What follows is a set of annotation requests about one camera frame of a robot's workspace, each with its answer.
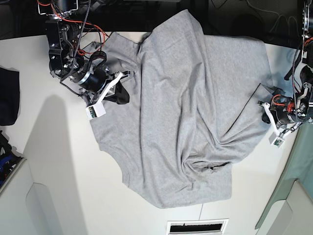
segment cable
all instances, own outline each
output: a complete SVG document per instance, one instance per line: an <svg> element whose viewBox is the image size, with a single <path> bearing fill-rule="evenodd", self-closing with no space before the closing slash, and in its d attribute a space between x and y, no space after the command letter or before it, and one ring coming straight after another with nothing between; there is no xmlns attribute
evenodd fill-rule
<svg viewBox="0 0 313 235"><path fill-rule="evenodd" d="M75 95L78 95L79 97L81 97L81 96L84 95L84 94L78 94L78 93L76 93L75 91L73 91L69 86L65 85L62 80L60 80L60 84L61 84L62 86L65 86L70 92L72 92L72 93L75 94Z"/></svg>
<svg viewBox="0 0 313 235"><path fill-rule="evenodd" d="M295 62L295 67L297 67L301 62L301 54L298 55L297 59L296 59L296 62ZM292 66L290 68L290 70L288 71L288 73L285 75L284 79L286 81L289 81L289 78L291 77L292 75Z"/></svg>
<svg viewBox="0 0 313 235"><path fill-rule="evenodd" d="M300 84L297 82L297 80L294 80L294 81L296 82L296 84L298 84L299 88L301 89L301 86L300 86Z"/></svg>
<svg viewBox="0 0 313 235"><path fill-rule="evenodd" d="M246 1L246 5L247 5L249 8L251 8L251 9L259 16L260 20L261 20L262 23L265 25L265 22L264 22L264 20L263 20L263 17L260 15L260 13L259 13L255 8L251 7L251 6L248 4L247 1Z"/></svg>
<svg viewBox="0 0 313 235"><path fill-rule="evenodd" d="M212 2L212 4L213 4L214 8L217 9L217 10L220 9L222 6L224 6L224 4L225 4L227 1L228 1L228 0L225 0L225 2L222 3L222 5L220 5L219 7L216 7L215 4L214 4L214 2L213 2L213 0L211 0L211 2Z"/></svg>
<svg viewBox="0 0 313 235"><path fill-rule="evenodd" d="M269 33L271 33L274 29L275 31L277 30L277 27L278 27L278 23L279 23L279 19L281 17L284 17L287 21L287 25L288 25L288 36L290 36L290 19L294 19L295 23L296 23L296 30L297 30L297 35L299 37L299 32L298 32L298 22L296 20L295 17L293 16L290 16L288 19L286 16L284 15L280 15L278 12L275 12L275 11L268 11L268 10L263 10L263 9L260 9L260 8L257 8L253 5L251 5L251 3L249 2L249 0L246 0L247 4L251 7L251 8L254 8L255 10L259 10L259 11L263 11L263 12L268 12L268 13L273 13L273 14L276 14L278 16L277 20L275 21L273 27L270 29Z"/></svg>
<svg viewBox="0 0 313 235"><path fill-rule="evenodd" d="M273 102L274 104L278 105L278 106L285 106L285 104L280 104L280 103L276 103L276 102L275 102L275 99L276 99L277 97L282 97L282 95L280 95L280 94L274 95L273 98L272 98L272 102Z"/></svg>
<svg viewBox="0 0 313 235"><path fill-rule="evenodd" d="M96 27L95 27L95 28L91 28L84 36L86 36L86 35L87 35L91 30L93 30L93 29L96 29L97 32L98 32L98 34L99 34L100 48L99 48L97 51L102 51L102 46L103 46L104 42L102 43L100 31L99 31ZM93 53L96 52L96 51L94 51L94 52L85 52L83 49L79 49L79 51L80 51L81 55L93 54Z"/></svg>
<svg viewBox="0 0 313 235"><path fill-rule="evenodd" d="M62 11L60 10L60 8L59 8L57 5L54 4L53 7L54 7L54 9L57 11L57 13L59 13L60 15L62 15L62 17L64 17L64 18L67 19L67 20L71 20L69 17L67 17L67 16L64 14L64 12L62 12ZM88 25L92 26L92 28L90 28L89 31L88 31L86 34L84 34L84 35L82 36L82 38L85 37L91 30L96 29L97 32L98 32L98 34L99 34L99 38L100 38L100 45L101 45L101 47L99 48L99 50L101 50L101 49L102 49L102 46L104 45L104 43L102 44L102 42L101 42L100 30L99 30L98 28L96 28L96 27L94 26L94 24L92 24L92 23L86 21L86 24L87 24L87 23L88 23ZM79 55L85 55L85 54L86 54L86 53L84 52L84 50L81 50L81 52L80 52L79 50L78 50L78 54L79 54Z"/></svg>
<svg viewBox="0 0 313 235"><path fill-rule="evenodd" d="M304 50L307 51L307 47L313 43L313 40L306 43Z"/></svg>
<svg viewBox="0 0 313 235"><path fill-rule="evenodd" d="M312 40L313 40L313 38L309 38L308 40L306 40L306 41L304 42L304 46L306 47L307 44L308 44L309 42L311 42Z"/></svg>
<svg viewBox="0 0 313 235"><path fill-rule="evenodd" d="M51 7L52 7L53 13L54 13L58 18L60 18L60 19L62 19L62 20L64 20L64 21L67 21L67 22L82 23L82 21L68 20L68 19L64 18L63 16L60 16L60 14L58 14L58 13L56 12L55 8L54 8L52 5L51 5ZM103 31L103 29L100 28L99 26L97 26L96 24L92 24L92 23L90 23L90 22L86 22L86 24L87 24L87 25L94 26L94 27L98 28L98 29L102 32L102 35L103 35L103 42L105 41L105 36L108 37L108 35Z"/></svg>
<svg viewBox="0 0 313 235"><path fill-rule="evenodd" d="M38 3L40 6L50 6L50 5L51 5L50 3L49 3L49 4L41 3L41 2L39 2L39 0L37 0L37 3Z"/></svg>

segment air vent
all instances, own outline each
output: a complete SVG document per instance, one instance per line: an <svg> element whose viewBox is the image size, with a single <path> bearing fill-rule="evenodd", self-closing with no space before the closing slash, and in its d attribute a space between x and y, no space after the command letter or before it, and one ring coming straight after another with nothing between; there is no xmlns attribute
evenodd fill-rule
<svg viewBox="0 0 313 235"><path fill-rule="evenodd" d="M168 221L166 235L221 235L228 219Z"/></svg>

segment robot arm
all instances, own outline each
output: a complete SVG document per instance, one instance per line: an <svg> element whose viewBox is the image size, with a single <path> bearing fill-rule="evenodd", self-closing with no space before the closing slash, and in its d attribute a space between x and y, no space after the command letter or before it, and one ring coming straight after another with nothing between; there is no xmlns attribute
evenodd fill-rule
<svg viewBox="0 0 313 235"><path fill-rule="evenodd" d="M313 124L313 5L312 1L305 1L303 9L303 38L299 48L296 50L292 68L285 76L285 80L292 78L293 97L282 95L277 89L273 94L271 103L259 101L264 107L265 113L262 120L271 124L274 133L270 137L270 143L280 147L285 137L295 131L303 123ZM300 63L306 64L301 70L301 88L295 87L294 71Z"/></svg>
<svg viewBox="0 0 313 235"><path fill-rule="evenodd" d="M105 114L103 100L117 104L129 103L129 94L120 80L128 77L130 72L108 74L109 69L105 66L107 55L101 50L102 43L92 43L94 52L90 58L81 53L80 41L85 23L95 27L87 22L90 5L91 0L81 5L78 0L42 0L38 2L38 11L41 15L49 16L45 25L51 75L85 100L87 116L92 119ZM71 19L71 14L81 8L86 9L84 21ZM66 79L70 79L79 89L72 90L64 83Z"/></svg>

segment black cable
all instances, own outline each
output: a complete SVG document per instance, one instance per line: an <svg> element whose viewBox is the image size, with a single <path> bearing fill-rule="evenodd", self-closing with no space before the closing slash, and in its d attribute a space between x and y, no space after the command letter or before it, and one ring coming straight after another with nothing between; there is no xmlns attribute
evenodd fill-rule
<svg viewBox="0 0 313 235"><path fill-rule="evenodd" d="M65 86L70 92L72 92L73 94L75 94L75 95L77 95L77 96L79 96L79 97L81 97L81 96L84 95L84 94L78 94L78 93L76 93L75 91L73 91L69 86L65 85L62 80L60 80L60 84L63 85L63 86Z"/></svg>
<svg viewBox="0 0 313 235"><path fill-rule="evenodd" d="M100 34L99 30L98 30L98 34L99 34L99 40L100 40L100 51L102 51L101 34Z"/></svg>
<svg viewBox="0 0 313 235"><path fill-rule="evenodd" d="M294 81L296 82L296 84L298 84L299 89L301 90L301 86L300 86L300 84L297 82L297 80L294 80Z"/></svg>
<svg viewBox="0 0 313 235"><path fill-rule="evenodd" d="M92 29L95 29L95 30L97 30L97 32L98 32L99 40L100 40L100 45L101 45L100 50L102 50L102 39L101 39L100 30L99 30L97 27L94 27L94 28L92 28Z"/></svg>
<svg viewBox="0 0 313 235"><path fill-rule="evenodd" d="M255 8L253 8L252 6L250 6L247 1L246 1L246 4L247 4L247 6L248 6L250 9L252 9L252 10L259 16L260 20L262 21L263 25L265 26L265 21L263 20L263 18L262 18L262 16L260 15L260 13L259 13Z"/></svg>
<svg viewBox="0 0 313 235"><path fill-rule="evenodd" d="M304 47L305 48L305 51L306 51L306 48L311 45L313 43L313 41L310 41L309 43L306 44L306 46Z"/></svg>
<svg viewBox="0 0 313 235"><path fill-rule="evenodd" d="M57 5L54 4L53 7L55 8L56 12L57 12L58 14L60 14L63 18L65 18L65 19L67 19L67 20L72 20L70 17L65 16L64 12L61 11L61 9L60 9ZM94 24L92 24L91 22L86 21L86 23L91 24L90 26L92 26L92 29L97 30L97 32L98 32L98 34L99 34L99 37L100 37L100 42L101 42L100 30L99 30L97 27L95 27Z"/></svg>
<svg viewBox="0 0 313 235"><path fill-rule="evenodd" d="M220 5L219 7L216 7L215 4L214 4L214 2L213 2L213 0L211 0L211 2L212 2L212 4L213 4L214 8L217 9L217 10L220 9L222 6L224 6L224 4L225 4L227 1L228 1L228 0L225 0L225 2L222 3L222 5Z"/></svg>

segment red wire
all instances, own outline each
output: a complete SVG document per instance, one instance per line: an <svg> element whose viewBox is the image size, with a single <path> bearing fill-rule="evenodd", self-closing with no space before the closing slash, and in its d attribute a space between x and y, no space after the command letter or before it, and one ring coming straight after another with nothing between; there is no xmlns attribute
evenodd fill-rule
<svg viewBox="0 0 313 235"><path fill-rule="evenodd" d="M304 42L304 46L306 46L310 41L312 41L313 40L313 38L309 38L308 40L306 40L305 42Z"/></svg>
<svg viewBox="0 0 313 235"><path fill-rule="evenodd" d="M86 55L86 52L85 52L84 50L82 50L82 49L79 49L79 50L77 51L77 53L78 53L79 55Z"/></svg>
<svg viewBox="0 0 313 235"><path fill-rule="evenodd" d="M73 21L73 20L68 20L68 19L65 19L63 17L61 17L57 12L56 10L54 9L53 5L51 5L51 8L52 8L52 11L53 13L60 19L64 20L64 21L67 21L67 22L72 22L72 23L83 23L82 21ZM95 25L95 24L91 24L91 23L88 23L86 22L86 24L88 25L91 25L91 26L95 26L96 28L98 28L101 32L102 32L102 35L103 35L103 44L102 46L104 45L104 41L105 41L105 36L106 36L106 33L102 30L102 28L100 28L99 26Z"/></svg>
<svg viewBox="0 0 313 235"><path fill-rule="evenodd" d="M43 4L43 3L39 2L39 0L37 0L37 3L38 3L40 6L50 6L50 5L51 5L50 3L49 3L49 4Z"/></svg>
<svg viewBox="0 0 313 235"><path fill-rule="evenodd" d="M281 96L281 95L280 95L280 94L277 94L277 95L274 95L274 96L273 96L273 98L272 98L273 103L276 104L276 105L278 105L278 106L285 106L285 104L279 104L279 103L276 103L276 102L275 102L275 98L277 98L277 97L279 97L279 96Z"/></svg>

